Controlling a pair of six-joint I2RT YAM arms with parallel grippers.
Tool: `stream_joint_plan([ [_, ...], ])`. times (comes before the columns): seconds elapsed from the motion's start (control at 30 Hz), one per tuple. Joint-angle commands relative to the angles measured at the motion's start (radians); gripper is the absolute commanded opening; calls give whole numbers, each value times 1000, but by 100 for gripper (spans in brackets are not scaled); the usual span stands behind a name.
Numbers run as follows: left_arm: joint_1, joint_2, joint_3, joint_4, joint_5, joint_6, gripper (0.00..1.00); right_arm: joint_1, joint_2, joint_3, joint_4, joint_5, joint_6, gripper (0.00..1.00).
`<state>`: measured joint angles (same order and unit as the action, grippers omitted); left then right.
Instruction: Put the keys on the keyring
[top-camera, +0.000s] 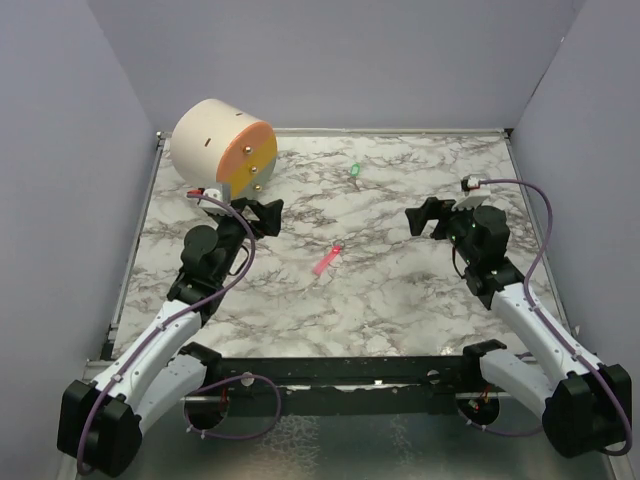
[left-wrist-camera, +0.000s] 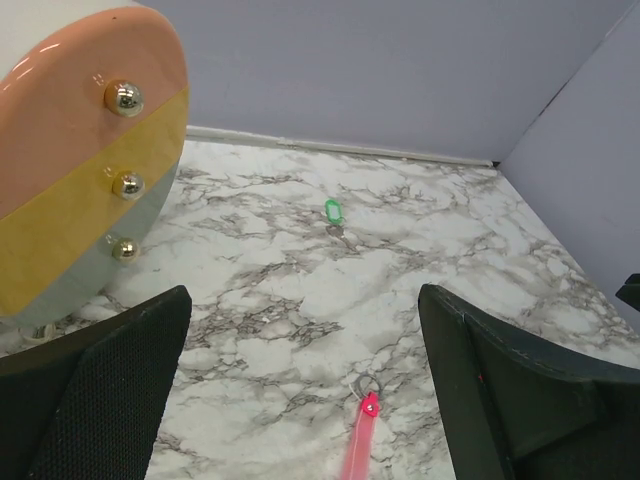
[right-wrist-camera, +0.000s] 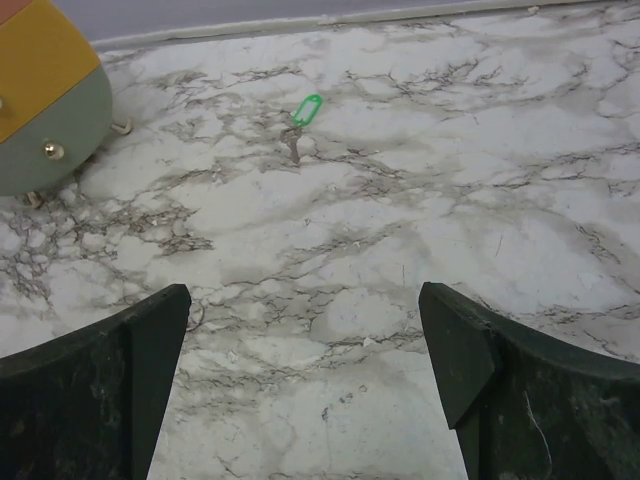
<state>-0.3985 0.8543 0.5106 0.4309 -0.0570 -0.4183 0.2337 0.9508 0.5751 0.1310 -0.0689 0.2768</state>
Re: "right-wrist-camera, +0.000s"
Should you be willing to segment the small metal key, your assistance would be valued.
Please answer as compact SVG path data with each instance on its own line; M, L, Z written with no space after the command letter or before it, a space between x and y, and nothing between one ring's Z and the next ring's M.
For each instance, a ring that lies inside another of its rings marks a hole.
M300 127L290 127L283 130L280 134L280 141L290 150L290 159L294 165L300 164L300 155L298 151L298 140L302 134Z

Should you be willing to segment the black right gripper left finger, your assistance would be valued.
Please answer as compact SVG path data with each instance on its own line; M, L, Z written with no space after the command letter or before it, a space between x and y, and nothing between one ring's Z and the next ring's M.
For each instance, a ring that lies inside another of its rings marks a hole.
M190 306L173 284L2 358L2 478L146 478Z

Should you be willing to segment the green key tag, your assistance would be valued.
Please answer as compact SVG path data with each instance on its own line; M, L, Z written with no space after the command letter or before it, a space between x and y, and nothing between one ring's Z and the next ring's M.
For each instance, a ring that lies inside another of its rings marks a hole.
M323 104L323 98L319 94L307 96L295 111L292 122L295 127L309 125Z

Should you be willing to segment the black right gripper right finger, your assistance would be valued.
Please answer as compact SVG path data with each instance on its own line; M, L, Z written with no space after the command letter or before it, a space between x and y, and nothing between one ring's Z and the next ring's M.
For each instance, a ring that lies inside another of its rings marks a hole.
M419 310L470 479L636 479L639 366L503 317L441 283Z

